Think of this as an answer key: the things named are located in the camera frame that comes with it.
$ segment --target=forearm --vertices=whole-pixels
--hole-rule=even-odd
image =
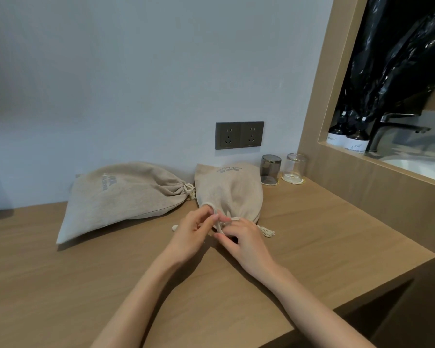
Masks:
[[[92,348],[138,348],[160,293],[178,266],[166,252],[160,254],[93,342]]]
[[[374,345],[278,267],[262,280],[301,332],[319,348],[372,348]]]

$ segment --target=sink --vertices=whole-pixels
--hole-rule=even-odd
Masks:
[[[380,161],[435,180],[435,157],[387,156],[381,158]]]

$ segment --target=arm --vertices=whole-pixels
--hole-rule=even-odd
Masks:
[[[209,206],[203,206],[180,221],[168,246],[153,261],[93,342],[92,348],[140,346],[158,297],[175,270],[197,253],[215,222],[230,221],[228,217],[212,213]]]
[[[320,348],[373,348],[353,327],[322,304],[267,250],[257,226],[240,219],[216,233],[219,242],[250,275],[259,280],[280,300],[300,331]],[[226,237],[235,236],[238,243]]]

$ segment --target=person's right hand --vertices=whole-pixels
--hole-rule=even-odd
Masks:
[[[257,280],[265,282],[275,272],[280,272],[280,266],[273,260],[254,222],[241,218],[240,221],[232,221],[222,232],[224,234],[215,233],[214,237]],[[238,243],[227,236],[237,237]]]

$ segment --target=person's right arm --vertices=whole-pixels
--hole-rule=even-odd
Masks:
[[[296,327],[319,348],[373,348],[374,345],[321,303],[293,275],[277,264],[251,221],[233,221],[214,236],[241,266],[280,300]],[[235,236],[238,243],[227,236]]]

